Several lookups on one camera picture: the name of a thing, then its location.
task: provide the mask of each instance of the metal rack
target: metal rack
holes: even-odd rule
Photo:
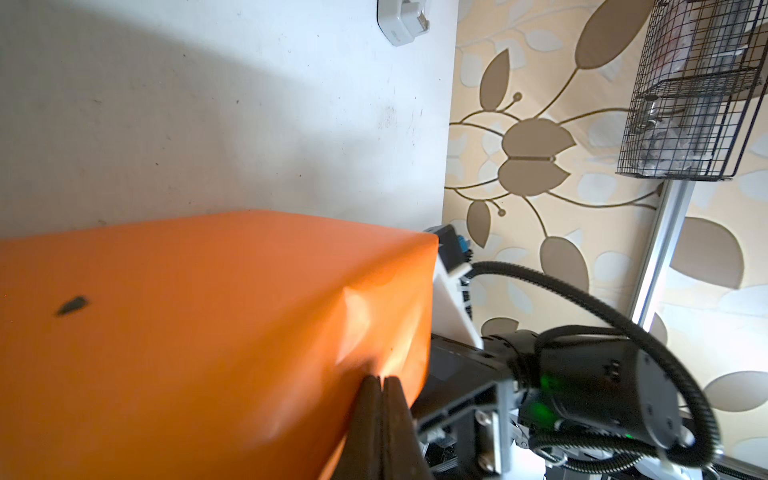
[[[617,173],[708,181],[736,173],[768,88],[766,4],[768,0],[657,2]]]

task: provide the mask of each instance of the floral wallpaper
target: floral wallpaper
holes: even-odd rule
[[[460,1],[443,220],[472,238],[477,260],[543,270],[627,311],[660,181],[615,170],[652,6]],[[708,385],[727,453],[756,465],[751,452],[768,451],[761,123],[735,181],[697,185],[652,332]],[[480,277],[470,289],[484,333],[600,324],[515,280]],[[702,348],[713,351],[705,362]]]
[[[476,259],[542,269],[627,309],[660,182],[614,171],[652,5],[462,0],[443,218]],[[598,324],[513,280],[471,289],[478,328]]]
[[[763,468],[768,468],[767,187],[768,114],[763,113],[736,178],[696,184],[654,317],[657,337],[705,387],[726,453]]]

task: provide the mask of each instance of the screw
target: screw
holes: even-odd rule
[[[478,457],[478,465],[486,472],[494,472],[493,455],[490,453],[483,453]]]
[[[484,427],[487,427],[488,425],[491,425],[491,423],[493,423],[491,416],[488,413],[483,412],[482,410],[475,411],[475,420],[477,420],[477,423],[479,423],[480,425],[483,425]]]

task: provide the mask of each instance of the white mount bracket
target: white mount bracket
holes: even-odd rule
[[[379,0],[379,27],[392,45],[399,47],[429,31],[424,15],[426,1]]]
[[[446,272],[437,256],[432,277],[432,333],[482,349],[482,339],[467,315],[462,295],[460,279],[470,270],[469,263],[462,263]]]

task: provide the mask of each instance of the white wall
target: white wall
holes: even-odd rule
[[[266,208],[439,223],[457,0],[0,2],[0,237]]]

